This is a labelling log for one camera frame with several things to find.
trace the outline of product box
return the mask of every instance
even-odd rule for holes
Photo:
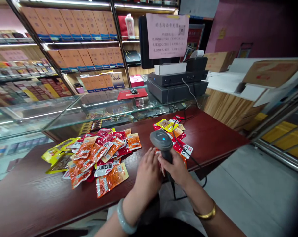
[[[72,59],[74,60],[76,66],[77,66],[77,69],[79,71],[86,71],[87,68],[86,68],[86,66],[85,66],[85,64],[84,64],[78,50],[77,49],[69,49],[69,52],[70,52],[70,54],[72,56]]]
[[[91,83],[91,86],[93,87],[94,91],[99,92],[101,91],[101,88],[99,86],[99,81],[98,81],[99,76],[91,76],[88,77]]]
[[[94,64],[94,67],[96,69],[102,69],[103,68],[102,60],[101,60],[101,57],[99,56],[98,50],[94,48],[94,49],[88,49],[87,51],[89,52],[89,55]]]
[[[47,30],[51,40],[59,40],[61,38],[58,28],[50,16],[46,8],[34,8],[35,12],[39,16],[41,22],[43,23],[45,29]]]
[[[117,31],[112,12],[103,11],[103,16],[106,24],[107,31],[109,32],[111,40],[117,39]]]
[[[119,47],[112,48],[117,66],[121,67],[124,66],[124,61],[122,57],[122,52],[120,51]]]
[[[81,10],[71,10],[71,12],[79,27],[83,40],[92,40],[83,12]]]
[[[97,28],[93,11],[83,10],[82,12],[83,12],[84,19],[86,20],[87,27],[89,28],[89,31],[91,33],[92,39],[101,40],[102,38],[99,32],[99,29]]]
[[[103,79],[105,81],[105,84],[107,86],[107,89],[108,90],[113,90],[114,89],[114,85],[113,85],[113,82],[112,82],[111,74],[104,74],[103,75]]]
[[[47,11],[55,23],[61,38],[65,41],[73,40],[59,9],[47,8]]]
[[[110,67],[117,67],[116,59],[112,48],[104,48]]]
[[[92,86],[92,84],[91,84],[91,82],[90,82],[89,77],[81,77],[80,79],[81,79],[81,81],[82,81],[84,87],[85,87],[86,90],[88,91],[88,93],[92,93],[92,92],[94,92],[94,88],[93,88],[93,86]]]
[[[48,50],[47,51],[49,53],[49,55],[53,58],[53,60],[55,61],[55,63],[58,65],[58,67],[60,67],[60,69],[62,71],[69,71],[68,66],[66,65],[66,63],[64,62],[63,58],[61,57],[60,53],[58,52],[58,50]]]
[[[102,40],[109,40],[110,39],[109,32],[107,30],[102,11],[93,11],[93,15],[96,21],[97,28],[99,29],[100,35],[102,37]]]
[[[31,7],[21,7],[20,10],[23,12],[38,36],[42,38],[42,40],[50,40],[49,34],[43,23],[40,21],[39,16],[36,14],[35,9]]]
[[[58,50],[58,52],[70,70],[77,70],[77,64],[72,56],[72,49]]]
[[[263,60],[254,62],[242,82],[280,87],[298,71],[297,60]]]
[[[88,70],[94,70],[94,64],[90,58],[88,50],[87,49],[78,49],[78,52],[83,60],[85,67]]]
[[[212,72],[223,72],[228,70],[228,66],[232,64],[236,57],[235,51],[220,52],[220,53],[206,53],[207,64],[205,70]]]
[[[111,74],[114,89],[124,88],[124,80],[121,72]]]
[[[82,36],[80,34],[80,30],[77,26],[77,23],[71,13],[71,10],[68,10],[68,9],[60,9],[59,10],[67,27],[68,27],[68,30],[70,31],[70,34],[72,36],[72,38],[74,40],[82,40]]]

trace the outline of paper sign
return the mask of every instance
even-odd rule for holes
[[[149,59],[182,57],[186,51],[189,16],[146,14]]]
[[[28,57],[24,54],[22,50],[0,50],[0,54],[7,61],[28,60]]]

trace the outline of qr code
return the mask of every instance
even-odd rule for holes
[[[185,25],[179,25],[179,35],[184,35]]]

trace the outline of poster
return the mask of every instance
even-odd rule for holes
[[[189,16],[146,14],[149,59],[174,58],[185,55]]]

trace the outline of glass shelf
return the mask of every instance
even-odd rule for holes
[[[0,141],[41,132],[81,95],[0,107]]]

